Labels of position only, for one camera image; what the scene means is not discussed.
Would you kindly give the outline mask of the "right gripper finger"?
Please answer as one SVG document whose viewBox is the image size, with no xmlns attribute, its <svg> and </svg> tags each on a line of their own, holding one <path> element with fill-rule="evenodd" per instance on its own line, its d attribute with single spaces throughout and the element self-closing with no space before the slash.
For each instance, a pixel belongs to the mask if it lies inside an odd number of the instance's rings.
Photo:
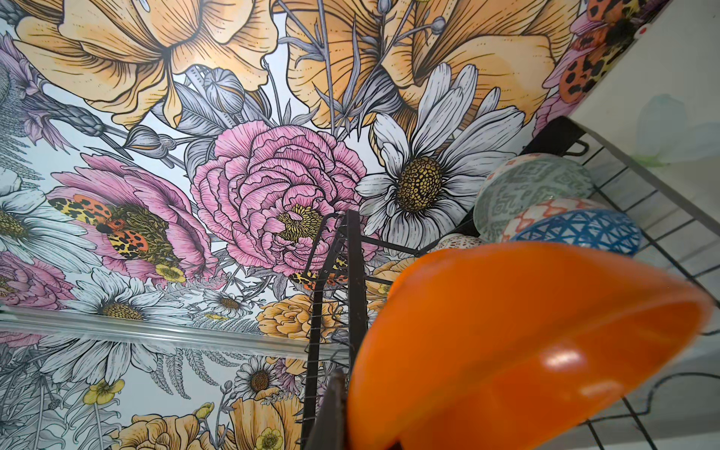
<svg viewBox="0 0 720 450">
<path fill-rule="evenodd" d="M 339 369 L 332 372 L 320 412 L 315 417 L 308 450 L 344 450 L 347 446 L 347 377 Z"/>
</svg>

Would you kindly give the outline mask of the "black wire dish rack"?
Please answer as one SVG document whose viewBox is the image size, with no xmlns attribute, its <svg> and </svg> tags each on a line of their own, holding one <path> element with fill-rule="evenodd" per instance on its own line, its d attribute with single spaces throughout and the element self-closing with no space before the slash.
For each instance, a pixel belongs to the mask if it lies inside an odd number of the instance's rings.
<svg viewBox="0 0 720 450">
<path fill-rule="evenodd" d="M 553 120 L 485 186 L 500 235 L 422 247 L 375 321 L 350 214 L 350 360 L 301 446 L 718 448 L 719 204 L 668 127 L 636 136 Z"/>
</svg>

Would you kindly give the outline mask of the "plain orange bowl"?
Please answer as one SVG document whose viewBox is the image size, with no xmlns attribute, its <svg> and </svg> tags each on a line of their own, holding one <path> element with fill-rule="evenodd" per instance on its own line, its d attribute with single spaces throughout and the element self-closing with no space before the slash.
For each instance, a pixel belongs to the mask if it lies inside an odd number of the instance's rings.
<svg viewBox="0 0 720 450">
<path fill-rule="evenodd" d="M 643 384 L 714 311 L 691 283 L 564 244 L 446 249 L 394 281 L 359 350 L 352 449 L 534 449 Z"/>
</svg>

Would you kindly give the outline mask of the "maroon patterned white bowl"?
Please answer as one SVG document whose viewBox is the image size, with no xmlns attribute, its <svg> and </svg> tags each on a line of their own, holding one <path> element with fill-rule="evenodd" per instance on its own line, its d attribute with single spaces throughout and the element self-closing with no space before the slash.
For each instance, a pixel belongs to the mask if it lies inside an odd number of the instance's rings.
<svg viewBox="0 0 720 450">
<path fill-rule="evenodd" d="M 442 251 L 443 249 L 473 249 L 484 244 L 478 236 L 466 234 L 448 234 L 441 238 L 429 253 Z"/>
</svg>

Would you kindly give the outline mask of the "green patterned bowl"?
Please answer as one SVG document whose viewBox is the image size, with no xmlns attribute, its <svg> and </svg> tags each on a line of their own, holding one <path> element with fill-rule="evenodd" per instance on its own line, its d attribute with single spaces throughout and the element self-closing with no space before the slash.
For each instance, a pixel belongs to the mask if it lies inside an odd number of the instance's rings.
<svg viewBox="0 0 720 450">
<path fill-rule="evenodd" d="M 515 157 L 499 166 L 481 187 L 472 210 L 480 237 L 495 243 L 511 219 L 531 206 L 562 198 L 587 198 L 594 182 L 579 163 L 549 154 Z"/>
</svg>

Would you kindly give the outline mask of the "dark blue patterned bowl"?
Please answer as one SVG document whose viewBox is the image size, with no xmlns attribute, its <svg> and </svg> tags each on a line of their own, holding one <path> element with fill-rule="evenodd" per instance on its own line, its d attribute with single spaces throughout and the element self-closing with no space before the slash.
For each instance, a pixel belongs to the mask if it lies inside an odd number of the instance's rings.
<svg viewBox="0 0 720 450">
<path fill-rule="evenodd" d="M 533 205 L 511 219 L 502 242 L 549 242 L 633 256 L 641 228 L 628 215 L 590 199 L 553 199 Z"/>
</svg>

